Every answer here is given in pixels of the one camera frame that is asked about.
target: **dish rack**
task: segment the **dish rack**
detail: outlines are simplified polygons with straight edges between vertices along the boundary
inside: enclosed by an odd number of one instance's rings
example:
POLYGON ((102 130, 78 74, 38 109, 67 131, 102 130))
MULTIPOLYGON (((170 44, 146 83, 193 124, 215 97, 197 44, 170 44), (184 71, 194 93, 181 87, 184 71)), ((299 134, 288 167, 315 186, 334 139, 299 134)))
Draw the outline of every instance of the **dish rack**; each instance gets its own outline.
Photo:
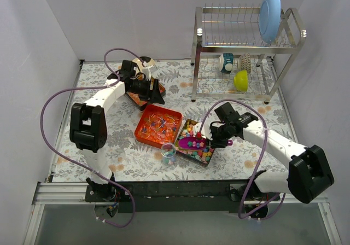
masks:
POLYGON ((196 96, 211 96, 251 98, 269 103, 302 48, 306 30, 296 8, 289 8, 286 13, 281 9, 277 37, 267 44, 259 31, 259 14, 260 5, 196 7, 191 54, 191 65, 194 65, 192 102, 196 101, 196 96), (235 90, 234 73, 222 74, 218 69, 222 53, 233 53, 235 64, 240 55, 250 54, 252 71, 247 92, 235 90), (276 54, 289 57, 271 86, 262 62, 276 54))

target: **clear plastic cup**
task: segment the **clear plastic cup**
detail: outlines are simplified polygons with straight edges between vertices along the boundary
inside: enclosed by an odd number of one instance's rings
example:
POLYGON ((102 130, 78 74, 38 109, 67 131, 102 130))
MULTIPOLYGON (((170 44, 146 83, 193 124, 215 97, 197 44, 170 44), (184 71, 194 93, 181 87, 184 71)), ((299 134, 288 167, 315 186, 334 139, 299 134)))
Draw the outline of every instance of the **clear plastic cup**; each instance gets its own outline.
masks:
POLYGON ((165 143, 160 149, 162 162, 165 165, 173 165, 176 162, 176 147, 171 143, 165 143))

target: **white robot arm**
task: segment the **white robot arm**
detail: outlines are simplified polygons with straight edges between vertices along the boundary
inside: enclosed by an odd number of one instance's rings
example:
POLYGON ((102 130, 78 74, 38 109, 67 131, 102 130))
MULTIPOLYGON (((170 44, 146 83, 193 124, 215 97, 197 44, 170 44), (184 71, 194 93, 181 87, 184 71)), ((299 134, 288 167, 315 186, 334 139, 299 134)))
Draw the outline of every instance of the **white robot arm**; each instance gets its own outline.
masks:
MULTIPOLYGON (((251 113, 239 115, 230 103, 215 109, 220 119, 220 126, 203 126, 203 134, 212 148, 225 148, 228 140, 240 137, 259 147, 263 146, 265 128, 260 120, 251 113)), ((199 132, 201 123, 194 126, 194 133, 199 132)), ((279 160, 288 171, 257 173, 249 191, 256 197, 261 193, 288 193, 303 203, 310 203, 329 186, 334 177, 323 150, 314 145, 310 148, 295 143, 273 130, 268 130, 266 151, 279 160)))
MULTIPOLYGON (((112 172, 104 153, 106 148, 103 148, 107 140, 105 114, 113 103, 126 92, 132 92, 138 94, 143 101, 164 104, 158 79, 154 79, 151 88, 149 67, 142 68, 142 80, 137 78, 136 68, 135 62, 124 60, 118 73, 121 79, 117 84, 111 86, 117 81, 117 77, 111 74, 106 81, 107 88, 98 91, 84 103, 75 103, 72 106, 70 140, 83 151, 87 165, 106 178, 111 178, 112 172)), ((106 183, 94 174, 91 181, 97 184, 106 183)))

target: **purple spoon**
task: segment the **purple spoon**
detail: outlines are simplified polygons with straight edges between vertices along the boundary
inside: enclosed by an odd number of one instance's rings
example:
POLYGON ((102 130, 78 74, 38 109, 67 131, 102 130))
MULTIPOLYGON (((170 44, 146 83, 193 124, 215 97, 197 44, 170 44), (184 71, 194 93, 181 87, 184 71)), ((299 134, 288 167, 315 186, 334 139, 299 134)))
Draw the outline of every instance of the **purple spoon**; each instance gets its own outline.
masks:
MULTIPOLYGON (((233 141, 232 140, 227 140, 227 145, 232 145, 233 141)), ((190 150, 202 150, 206 148, 206 140, 204 138, 197 139, 196 137, 184 137, 179 140, 179 147, 183 149, 190 149, 190 150), (195 141, 196 143, 204 143, 204 147, 202 148, 197 148, 196 146, 188 146, 188 142, 193 142, 195 141)))

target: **floral tablecloth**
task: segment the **floral tablecloth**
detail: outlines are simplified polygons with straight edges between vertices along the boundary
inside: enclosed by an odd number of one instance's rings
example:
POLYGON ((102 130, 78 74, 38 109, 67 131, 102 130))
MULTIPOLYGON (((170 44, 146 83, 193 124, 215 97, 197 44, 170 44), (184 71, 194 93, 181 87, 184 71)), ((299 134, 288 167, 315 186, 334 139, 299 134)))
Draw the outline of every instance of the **floral tablecloth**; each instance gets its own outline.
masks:
MULTIPOLYGON (((111 64, 117 69, 119 63, 111 64)), ((267 73, 267 83, 272 86, 271 70, 267 63, 263 64, 267 73)), ((78 86, 103 85, 110 72, 103 63, 85 63, 81 69, 78 86)), ((210 106, 220 98, 197 97, 191 102, 193 86, 193 66, 189 60, 159 61, 157 71, 153 74, 159 78, 166 88, 165 105, 163 107, 179 111, 186 119, 200 121, 210 106)), ((75 93, 73 102, 84 102, 96 91, 83 90, 75 93)), ((292 138, 284 108, 275 94, 269 105, 262 101, 244 100, 244 102, 263 115, 269 128, 276 130, 287 138, 292 138)), ((234 108, 239 113, 246 109, 237 104, 234 108)), ((106 158, 110 169, 114 172, 117 181, 143 180, 215 180, 215 179, 242 179, 248 178, 255 166, 261 149, 240 138, 234 138, 234 144, 225 149, 217 149, 208 167, 203 168, 181 157, 172 166, 161 162, 159 149, 139 143, 135 140, 134 130, 142 113, 133 103, 123 96, 111 107, 106 115, 108 139, 106 158)), ((217 120, 215 113, 209 121, 217 120)), ((79 149, 69 140, 69 122, 65 128, 62 144, 59 151, 70 158, 85 163, 79 149)), ((284 171, 279 161, 266 153, 261 168, 272 171, 284 171)), ((90 172, 78 167, 61 157, 54 167, 53 182, 83 182, 90 176, 90 172)))

